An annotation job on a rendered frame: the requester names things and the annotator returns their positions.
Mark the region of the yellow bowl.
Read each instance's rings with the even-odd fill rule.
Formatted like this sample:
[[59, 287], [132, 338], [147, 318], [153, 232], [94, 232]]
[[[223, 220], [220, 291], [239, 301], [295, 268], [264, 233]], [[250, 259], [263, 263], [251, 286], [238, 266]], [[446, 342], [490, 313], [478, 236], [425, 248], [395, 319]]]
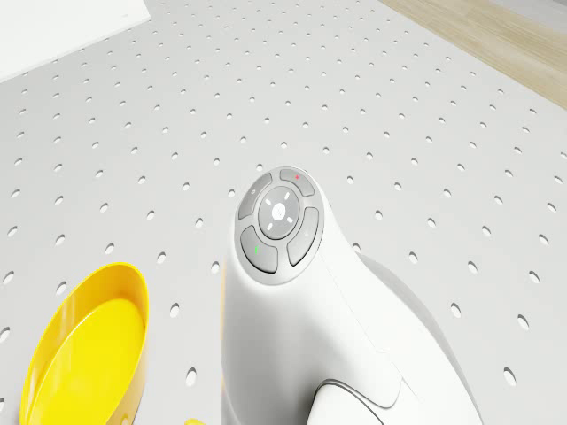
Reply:
[[147, 372], [149, 294], [139, 270], [105, 265], [70, 292], [35, 347], [20, 425], [132, 425]]

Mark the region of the white board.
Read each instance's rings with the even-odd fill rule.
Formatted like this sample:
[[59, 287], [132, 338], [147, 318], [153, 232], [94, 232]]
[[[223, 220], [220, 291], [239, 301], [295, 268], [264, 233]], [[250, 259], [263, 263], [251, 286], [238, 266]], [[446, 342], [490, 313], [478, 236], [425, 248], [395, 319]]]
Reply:
[[149, 19], [144, 0], [0, 0], [0, 83]]

